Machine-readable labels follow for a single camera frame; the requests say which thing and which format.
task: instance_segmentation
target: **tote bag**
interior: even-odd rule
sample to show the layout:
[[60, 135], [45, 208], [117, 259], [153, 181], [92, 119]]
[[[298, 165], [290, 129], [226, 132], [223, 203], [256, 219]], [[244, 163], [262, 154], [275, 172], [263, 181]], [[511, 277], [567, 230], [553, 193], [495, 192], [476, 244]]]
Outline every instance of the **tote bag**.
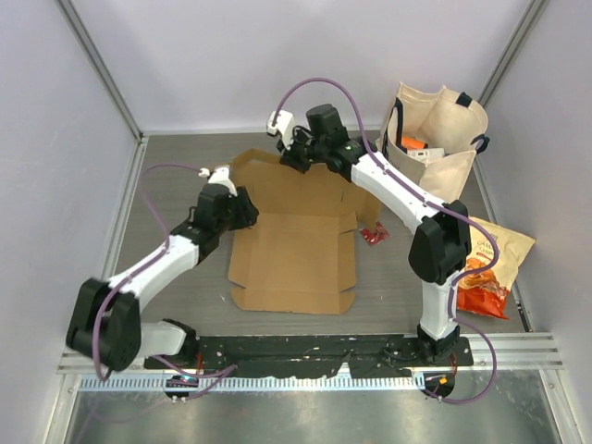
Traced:
[[[475, 155], [487, 148], [487, 113], [464, 92], [443, 87], [419, 92], [401, 84], [376, 146], [400, 172], [424, 190], [452, 202], [463, 192]], [[443, 148], [445, 157], [420, 161], [407, 155], [402, 136]]]

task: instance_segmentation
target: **small red package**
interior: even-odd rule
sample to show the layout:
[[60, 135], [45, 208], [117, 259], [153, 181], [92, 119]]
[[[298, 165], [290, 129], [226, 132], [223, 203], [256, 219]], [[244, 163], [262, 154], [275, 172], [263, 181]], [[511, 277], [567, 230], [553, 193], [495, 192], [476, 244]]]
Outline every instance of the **small red package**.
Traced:
[[370, 231], [368, 228], [362, 228], [360, 232], [362, 233], [362, 237], [368, 242], [368, 245], [378, 245], [384, 239], [390, 237], [389, 232], [380, 222], [376, 222], [374, 232]]

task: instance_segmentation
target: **flattened cardboard box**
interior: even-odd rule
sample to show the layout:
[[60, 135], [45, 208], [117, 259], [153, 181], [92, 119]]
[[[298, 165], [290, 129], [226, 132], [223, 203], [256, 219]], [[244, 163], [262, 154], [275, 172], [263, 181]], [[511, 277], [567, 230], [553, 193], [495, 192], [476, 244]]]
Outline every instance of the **flattened cardboard box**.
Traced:
[[357, 220], [373, 227], [381, 203], [324, 165], [306, 174], [247, 151], [232, 162], [259, 218], [234, 233], [228, 278], [242, 310], [338, 315], [353, 304]]

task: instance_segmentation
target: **chip bag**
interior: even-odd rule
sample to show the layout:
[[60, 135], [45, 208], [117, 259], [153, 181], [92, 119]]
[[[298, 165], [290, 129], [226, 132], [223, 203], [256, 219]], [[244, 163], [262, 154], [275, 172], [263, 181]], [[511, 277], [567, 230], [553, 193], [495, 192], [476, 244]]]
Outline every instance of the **chip bag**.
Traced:
[[[499, 247], [499, 260], [489, 270], [468, 275], [459, 282], [457, 307], [478, 315], [508, 319], [503, 311], [506, 298], [523, 262], [535, 240], [524, 234], [502, 228], [485, 220], [471, 217], [487, 230]], [[475, 270], [493, 259], [493, 248], [487, 238], [471, 227], [473, 250], [466, 258], [465, 270]]]

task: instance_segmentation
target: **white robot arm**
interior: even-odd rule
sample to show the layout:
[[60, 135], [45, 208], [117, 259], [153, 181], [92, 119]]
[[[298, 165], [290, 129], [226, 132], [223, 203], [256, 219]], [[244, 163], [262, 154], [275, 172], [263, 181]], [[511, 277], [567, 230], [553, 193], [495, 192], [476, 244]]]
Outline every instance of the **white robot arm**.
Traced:
[[[311, 163], [326, 164], [329, 170], [374, 194], [412, 232], [409, 260], [415, 274], [422, 279], [424, 303], [418, 335], [425, 339], [428, 356], [444, 352], [459, 336], [459, 328], [451, 319], [456, 314], [457, 289], [453, 289], [452, 316], [449, 296], [451, 283], [464, 269], [466, 255], [471, 251], [469, 228], [425, 205], [417, 195], [425, 202], [447, 206], [464, 216], [468, 216], [466, 207], [459, 201], [445, 203], [422, 190], [378, 150], [372, 158], [361, 138], [349, 137], [332, 105], [320, 105], [306, 113], [310, 130], [295, 126], [293, 115], [285, 110], [281, 110], [275, 123], [274, 117], [272, 113], [267, 121], [267, 133], [281, 136], [277, 148], [282, 154], [282, 164], [302, 173]], [[398, 180], [393, 180], [388, 172]]]
[[[104, 315], [99, 339], [101, 364], [122, 371], [136, 357], [157, 354], [177, 356], [177, 363], [195, 358], [195, 330], [177, 321], [142, 323], [140, 315], [148, 302], [180, 274], [202, 262], [217, 246], [220, 236], [228, 230], [254, 225], [258, 211], [244, 187], [235, 187], [228, 166], [212, 173], [204, 170], [207, 184], [199, 194], [196, 206], [187, 220], [175, 227], [167, 242], [128, 270], [107, 281], [90, 278], [80, 287], [66, 337], [69, 348], [93, 356], [93, 324], [99, 306], [107, 294], [117, 289], [126, 277], [133, 276], [120, 289]], [[141, 273], [134, 273], [166, 253]]]

